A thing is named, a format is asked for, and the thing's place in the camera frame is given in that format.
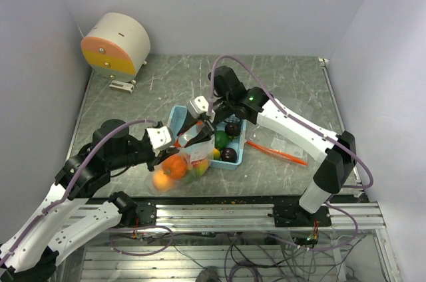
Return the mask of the clear orange zip bag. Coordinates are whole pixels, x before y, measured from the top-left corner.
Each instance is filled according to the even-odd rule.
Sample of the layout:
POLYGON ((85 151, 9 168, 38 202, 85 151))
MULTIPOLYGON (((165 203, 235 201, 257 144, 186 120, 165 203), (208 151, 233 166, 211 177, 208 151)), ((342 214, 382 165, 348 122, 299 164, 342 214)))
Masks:
POLYGON ((189 145, 189 141, 198 136, 203 122, 197 122, 187 131, 174 136, 175 151, 159 165, 145 180, 148 191, 152 194, 163 194, 171 189, 190 184, 201 178, 214 158, 214 138, 189 145))

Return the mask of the cherry cluster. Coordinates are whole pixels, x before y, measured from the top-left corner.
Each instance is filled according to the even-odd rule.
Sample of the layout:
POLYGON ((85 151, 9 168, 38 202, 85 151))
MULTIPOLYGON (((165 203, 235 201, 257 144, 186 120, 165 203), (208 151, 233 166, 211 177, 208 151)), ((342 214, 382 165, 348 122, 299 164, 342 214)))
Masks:
POLYGON ((201 160, 193 161, 191 162, 191 166, 198 171, 205 170, 209 167, 209 159, 204 158, 201 160))

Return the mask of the orange green mango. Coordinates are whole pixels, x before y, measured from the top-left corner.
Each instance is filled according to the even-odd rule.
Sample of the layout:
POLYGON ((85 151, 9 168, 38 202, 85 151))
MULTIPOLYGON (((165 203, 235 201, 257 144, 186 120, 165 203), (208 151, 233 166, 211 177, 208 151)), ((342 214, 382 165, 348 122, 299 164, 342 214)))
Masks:
POLYGON ((180 182, 183 184, 190 184, 198 180, 205 174, 208 167, 209 165, 205 165, 205 166, 198 165, 194 167, 193 169, 188 170, 187 173, 185 173, 185 176, 180 179, 180 182))

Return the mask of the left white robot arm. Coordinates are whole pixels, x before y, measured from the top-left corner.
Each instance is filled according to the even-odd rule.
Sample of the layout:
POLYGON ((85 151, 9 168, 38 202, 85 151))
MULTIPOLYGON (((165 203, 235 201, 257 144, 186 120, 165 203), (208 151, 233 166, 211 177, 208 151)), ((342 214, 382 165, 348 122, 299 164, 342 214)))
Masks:
POLYGON ((129 124, 110 119, 93 132, 90 143, 70 157, 55 176, 48 194, 25 225, 1 245, 2 281, 48 281, 76 249, 107 229, 150 223, 137 203, 123 191, 70 225, 65 222, 103 186, 112 172, 146 164, 152 171, 176 153, 174 137, 161 122, 150 125, 141 139, 130 135, 129 124))

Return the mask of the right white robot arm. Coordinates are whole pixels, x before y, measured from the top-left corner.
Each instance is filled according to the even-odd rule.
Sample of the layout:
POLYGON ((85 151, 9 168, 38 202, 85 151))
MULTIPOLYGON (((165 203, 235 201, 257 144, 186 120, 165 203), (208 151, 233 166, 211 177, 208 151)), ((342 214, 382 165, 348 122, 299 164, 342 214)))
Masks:
POLYGON ((205 97, 191 100, 177 135, 181 136, 200 122, 202 129, 185 144, 189 147, 210 140, 216 127, 236 116, 267 128, 305 150, 319 167, 293 210, 294 220, 306 226, 317 217, 320 207, 338 194, 356 165, 355 137, 349 132, 336 134, 323 129, 285 107, 260 87, 246 88, 233 69, 221 66, 208 75, 217 100, 205 97))

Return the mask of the pink yellow peach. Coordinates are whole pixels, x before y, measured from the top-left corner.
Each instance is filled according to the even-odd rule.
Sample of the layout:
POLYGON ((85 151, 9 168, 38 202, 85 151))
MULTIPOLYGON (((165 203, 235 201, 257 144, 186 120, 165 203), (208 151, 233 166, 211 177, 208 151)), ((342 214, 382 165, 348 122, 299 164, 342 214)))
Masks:
POLYGON ((152 185, 159 192, 167 192, 175 187, 176 182, 162 170, 157 170, 153 173, 152 185))

